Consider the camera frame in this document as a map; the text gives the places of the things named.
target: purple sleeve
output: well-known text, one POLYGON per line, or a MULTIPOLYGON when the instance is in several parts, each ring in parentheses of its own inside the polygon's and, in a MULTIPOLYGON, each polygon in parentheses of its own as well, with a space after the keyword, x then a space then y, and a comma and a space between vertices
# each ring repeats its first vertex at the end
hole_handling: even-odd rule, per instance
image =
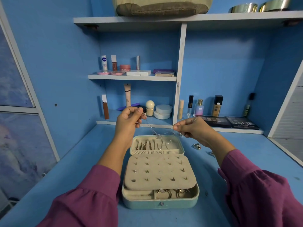
POLYGON ((239 150, 228 153, 218 173, 227 182, 226 202, 239 226, 303 226, 303 205, 286 178, 260 169, 239 150))
POLYGON ((38 227, 118 226, 119 175, 95 165, 77 188, 54 199, 38 227))

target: black eyeshadow palette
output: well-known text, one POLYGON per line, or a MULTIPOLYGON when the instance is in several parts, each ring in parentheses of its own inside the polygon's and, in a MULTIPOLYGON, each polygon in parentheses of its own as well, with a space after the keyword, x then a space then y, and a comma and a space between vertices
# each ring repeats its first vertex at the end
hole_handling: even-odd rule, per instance
POLYGON ((259 130, 260 128, 252 121, 244 117, 226 117, 233 128, 259 130))
POLYGON ((225 117, 215 117, 215 116, 201 116, 201 117, 209 126, 232 128, 232 125, 225 117))

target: teal jewelry box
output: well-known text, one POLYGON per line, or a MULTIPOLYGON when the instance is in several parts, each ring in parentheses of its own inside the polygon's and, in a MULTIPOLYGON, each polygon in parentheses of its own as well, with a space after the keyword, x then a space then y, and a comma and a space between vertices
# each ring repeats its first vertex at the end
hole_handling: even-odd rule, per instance
POLYGON ((136 136, 122 186, 130 209, 191 208, 199 187, 178 137, 136 136))

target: person's left hand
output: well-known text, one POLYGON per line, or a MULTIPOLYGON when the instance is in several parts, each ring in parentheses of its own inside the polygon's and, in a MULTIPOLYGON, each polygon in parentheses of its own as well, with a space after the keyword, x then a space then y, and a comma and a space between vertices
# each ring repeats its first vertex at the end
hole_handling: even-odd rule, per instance
POLYGON ((142 119, 146 119, 142 107, 127 107, 118 116, 116 122, 114 141, 125 149, 131 147, 136 128, 140 127, 142 119))

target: blue desk surface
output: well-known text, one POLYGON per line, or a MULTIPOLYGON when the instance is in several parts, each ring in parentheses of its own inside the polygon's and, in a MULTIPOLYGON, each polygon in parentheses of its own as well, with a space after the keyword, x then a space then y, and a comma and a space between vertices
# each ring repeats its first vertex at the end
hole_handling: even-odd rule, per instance
MULTIPOLYGON (((35 226, 47 214, 53 199, 76 187, 98 161, 112 140, 115 127, 97 124, 67 155, 0 221, 0 226, 35 226)), ((165 133, 168 129, 155 129, 165 133)), ((150 135, 149 128, 135 135, 150 135)), ((245 156, 262 169, 286 177, 299 202, 303 203, 303 168, 263 135, 222 133, 245 156)), ((195 150, 193 139, 181 138, 200 187, 200 196, 191 209, 130 210, 120 201, 119 226, 233 226, 225 204, 226 183, 218 175, 218 164, 210 149, 195 150)), ((130 157, 127 152, 123 171, 130 157)))

